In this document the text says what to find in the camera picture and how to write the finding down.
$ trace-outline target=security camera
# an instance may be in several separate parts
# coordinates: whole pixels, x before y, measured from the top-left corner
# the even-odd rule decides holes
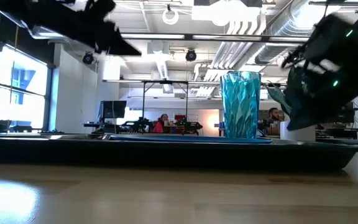
[[[194,51],[194,49],[189,49],[186,54],[186,61],[192,62],[192,61],[196,60],[196,58],[197,58],[197,54]]]
[[[86,65],[91,65],[94,62],[94,57],[91,52],[85,53],[85,56],[82,58],[82,62]]]

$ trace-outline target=green led light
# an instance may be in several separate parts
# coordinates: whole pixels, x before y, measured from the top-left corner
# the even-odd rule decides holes
[[[350,30],[350,31],[346,34],[346,37],[349,37],[352,33],[353,33],[353,30]]]

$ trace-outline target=red object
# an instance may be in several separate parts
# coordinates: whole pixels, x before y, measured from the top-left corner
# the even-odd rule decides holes
[[[183,118],[186,118],[186,115],[175,114],[175,120],[181,121]]]
[[[154,132],[155,133],[163,133],[164,132],[164,128],[163,128],[161,122],[157,122],[157,124],[155,124]]]

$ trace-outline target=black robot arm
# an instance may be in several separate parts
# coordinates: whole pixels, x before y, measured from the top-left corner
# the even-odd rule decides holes
[[[323,65],[327,61],[335,68]],[[282,67],[291,74],[283,92],[292,107],[288,129],[325,122],[358,96],[358,21],[350,24],[332,14],[322,18]]]
[[[121,37],[115,23],[104,21],[116,7],[113,0],[89,0],[78,12],[63,5],[73,3],[75,0],[0,0],[0,13],[38,39],[37,30],[47,30],[88,45],[97,53],[141,55]]]

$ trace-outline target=woman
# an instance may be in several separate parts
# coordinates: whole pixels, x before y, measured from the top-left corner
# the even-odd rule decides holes
[[[161,117],[158,119],[157,124],[155,124],[155,127],[154,127],[154,132],[155,133],[164,133],[164,123],[165,123],[165,121],[168,121],[168,115],[167,114],[161,115]]]

